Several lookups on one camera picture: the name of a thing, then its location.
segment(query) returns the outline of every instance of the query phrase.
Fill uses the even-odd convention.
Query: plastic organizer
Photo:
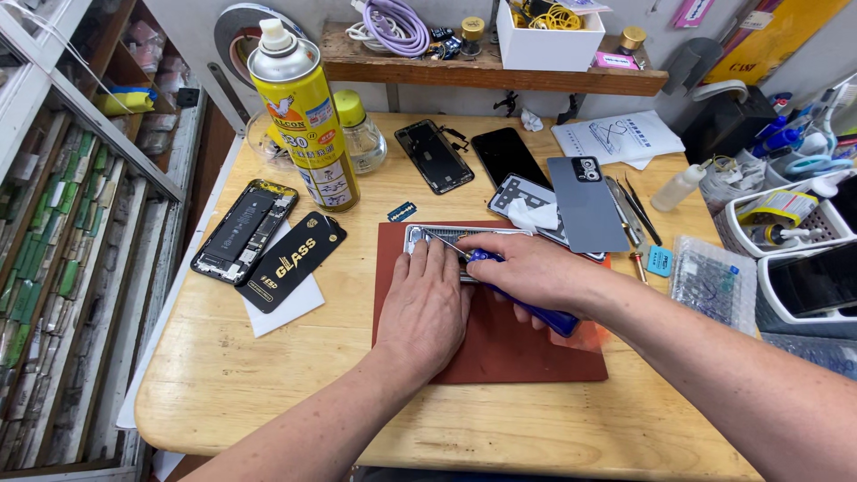
[[[851,173],[851,176],[857,176],[857,169],[850,169],[848,171]],[[789,190],[801,184],[803,184],[803,182],[788,184],[776,189]],[[834,244],[847,243],[848,241],[857,239],[857,234],[848,228],[848,225],[845,224],[845,220],[843,220],[842,216],[840,216],[836,211],[833,203],[830,201],[823,201],[802,223],[800,223],[799,226],[800,228],[810,230],[821,228],[824,230],[821,234],[809,241],[799,238],[789,239],[789,241],[786,241],[780,246],[767,246],[762,248],[753,244],[738,224],[738,216],[735,214],[735,207],[743,206],[750,201],[756,200],[762,196],[767,196],[771,191],[773,190],[766,190],[758,194],[744,196],[730,201],[723,211],[714,217],[714,226],[717,228],[717,233],[720,234],[720,239],[723,242],[724,248],[734,253],[759,259],[760,257],[768,256],[770,254],[822,248],[825,246],[832,246]]]
[[[770,266],[810,256],[820,250],[803,250],[789,253],[777,253],[758,260],[756,290],[756,325],[759,331],[776,334],[800,334],[821,336],[824,338],[843,338],[857,340],[857,316],[844,316],[839,310],[823,314],[798,318],[782,305],[770,283]]]

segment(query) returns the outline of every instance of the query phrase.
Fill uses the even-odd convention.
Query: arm
[[[400,256],[372,351],[187,480],[341,479],[464,340],[473,289],[461,288],[458,271],[458,258],[439,240]]]
[[[476,235],[458,247],[506,258],[471,263],[474,278],[526,303],[594,319],[627,342],[766,479],[854,480],[857,383],[550,242]]]

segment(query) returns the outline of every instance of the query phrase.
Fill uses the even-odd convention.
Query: yellow spray can
[[[333,97],[312,42],[286,32],[279,19],[259,22],[262,38],[247,68],[313,201],[343,213],[360,200],[354,167]]]

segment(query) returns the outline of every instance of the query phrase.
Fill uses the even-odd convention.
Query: hand
[[[427,383],[464,340],[474,286],[461,286],[457,253],[439,239],[418,241],[396,260],[375,347],[389,348]]]
[[[506,259],[467,264],[467,273],[477,280],[499,287],[524,303],[549,310],[568,311],[581,319],[591,319],[593,303],[599,292],[609,290],[615,274],[586,261],[560,246],[525,234],[475,234],[462,238],[456,246],[462,251],[482,248]],[[544,323],[515,304],[519,322]]]

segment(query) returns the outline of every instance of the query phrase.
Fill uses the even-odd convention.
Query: white box
[[[512,10],[500,1],[497,35],[503,69],[585,72],[604,39],[598,13],[583,15],[586,30],[539,30],[515,28]]]

